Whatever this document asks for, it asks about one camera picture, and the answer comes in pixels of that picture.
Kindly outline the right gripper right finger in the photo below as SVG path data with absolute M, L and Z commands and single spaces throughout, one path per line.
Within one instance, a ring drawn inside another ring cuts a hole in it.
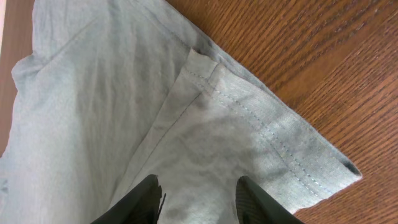
M 303 224 L 248 176 L 237 181 L 235 204 L 240 224 Z

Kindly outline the light blue t-shirt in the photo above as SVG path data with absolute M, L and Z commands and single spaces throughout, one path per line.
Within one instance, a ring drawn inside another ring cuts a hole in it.
M 34 3 L 1 158 L 2 223 L 90 223 L 154 174 L 161 223 L 237 223 L 250 177 L 287 211 L 357 167 L 165 1 Z

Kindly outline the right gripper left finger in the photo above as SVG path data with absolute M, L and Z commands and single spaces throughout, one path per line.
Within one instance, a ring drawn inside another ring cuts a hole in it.
M 91 224 L 157 224 L 166 195 L 158 177 L 148 175 Z

